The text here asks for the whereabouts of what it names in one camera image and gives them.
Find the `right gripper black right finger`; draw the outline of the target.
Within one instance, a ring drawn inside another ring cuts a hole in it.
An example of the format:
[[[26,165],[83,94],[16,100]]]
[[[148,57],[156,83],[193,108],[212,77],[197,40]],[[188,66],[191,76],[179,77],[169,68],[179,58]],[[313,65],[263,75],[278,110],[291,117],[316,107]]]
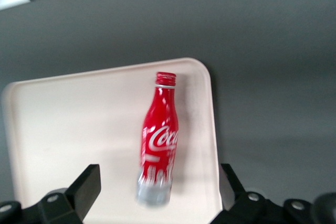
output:
[[[211,223],[284,223],[282,208],[257,192],[246,191],[229,164],[221,164],[223,210]]]

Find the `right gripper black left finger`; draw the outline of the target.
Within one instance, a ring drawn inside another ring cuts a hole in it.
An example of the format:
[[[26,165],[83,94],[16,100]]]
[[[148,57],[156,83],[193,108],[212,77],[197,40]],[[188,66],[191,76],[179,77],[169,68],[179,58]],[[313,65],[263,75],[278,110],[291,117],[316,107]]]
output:
[[[37,204],[41,223],[83,223],[100,192],[100,166],[90,164],[65,191],[50,193]]]

